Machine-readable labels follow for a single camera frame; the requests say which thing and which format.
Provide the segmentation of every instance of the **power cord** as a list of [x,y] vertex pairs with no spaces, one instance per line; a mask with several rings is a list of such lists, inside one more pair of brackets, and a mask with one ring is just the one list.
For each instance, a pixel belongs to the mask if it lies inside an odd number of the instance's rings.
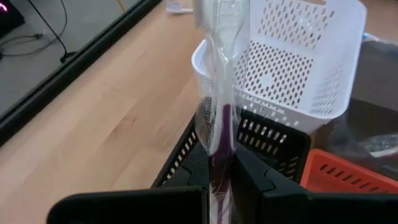
[[[65,29],[67,28],[67,24],[68,24],[68,13],[65,7],[65,4],[63,2],[63,0],[60,0],[62,7],[63,7],[63,11],[64,11],[64,15],[65,15],[65,23],[62,27],[62,30],[59,34],[55,33],[55,31],[52,29],[52,27],[50,26],[50,24],[48,24],[48,22],[44,19],[43,15],[40,13],[40,11],[35,7],[35,5],[32,3],[31,0],[28,0],[30,5],[35,9],[35,11],[38,13],[38,15],[43,19],[43,21],[46,23],[46,25],[50,28],[50,30],[52,31],[52,33],[55,35],[55,39],[51,40],[49,43],[47,43],[46,45],[39,47],[38,49],[35,49],[31,52],[26,52],[26,53],[21,53],[21,54],[4,54],[2,53],[2,56],[4,57],[20,57],[20,56],[27,56],[27,55],[33,55],[36,53],[41,52],[42,50],[46,49],[47,47],[49,47],[50,45],[54,44],[57,40],[60,41],[60,43],[62,44],[62,47],[64,49],[64,55],[61,57],[60,61],[61,63],[64,63],[68,58],[70,58],[72,55],[74,55],[76,52],[68,52],[67,48],[65,47],[65,44],[63,44],[63,42],[61,41],[61,39],[59,38],[64,32]],[[15,37],[9,40],[4,41],[3,43],[0,44],[0,47],[5,45],[6,43],[15,41],[17,39],[23,39],[23,38],[28,38],[28,37],[32,37],[33,40],[38,40],[40,38],[42,38],[43,34],[34,34],[34,35],[25,35],[25,36],[20,36],[20,37]]]

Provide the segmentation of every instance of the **wooden table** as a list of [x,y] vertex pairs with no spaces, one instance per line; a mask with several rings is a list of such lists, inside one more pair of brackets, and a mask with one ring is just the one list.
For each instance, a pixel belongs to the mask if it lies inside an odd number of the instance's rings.
[[0,148],[0,223],[78,192],[150,187],[198,103],[193,15],[164,2]]

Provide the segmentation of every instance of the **black plastic basket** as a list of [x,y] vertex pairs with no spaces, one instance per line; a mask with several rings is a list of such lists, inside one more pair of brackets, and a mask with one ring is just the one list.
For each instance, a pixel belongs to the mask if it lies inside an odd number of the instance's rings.
[[[300,183],[311,139],[305,133],[252,112],[242,110],[237,142],[252,150],[269,166]],[[201,144],[195,132],[195,116],[182,134],[152,187],[160,187],[180,167],[195,144]]]

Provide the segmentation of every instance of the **orange plastic basket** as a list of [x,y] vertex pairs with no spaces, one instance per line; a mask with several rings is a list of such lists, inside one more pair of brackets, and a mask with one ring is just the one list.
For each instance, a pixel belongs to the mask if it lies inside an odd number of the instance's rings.
[[300,184],[314,192],[398,193],[398,182],[320,149],[308,154]]

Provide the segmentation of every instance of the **white plastic basket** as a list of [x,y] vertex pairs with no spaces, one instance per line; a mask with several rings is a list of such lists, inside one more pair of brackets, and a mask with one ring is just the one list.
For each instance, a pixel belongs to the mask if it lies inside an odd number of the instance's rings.
[[[305,133],[346,111],[366,21],[359,1],[253,0],[250,19],[250,48],[234,61],[244,108]],[[205,46],[192,55],[204,92]]]

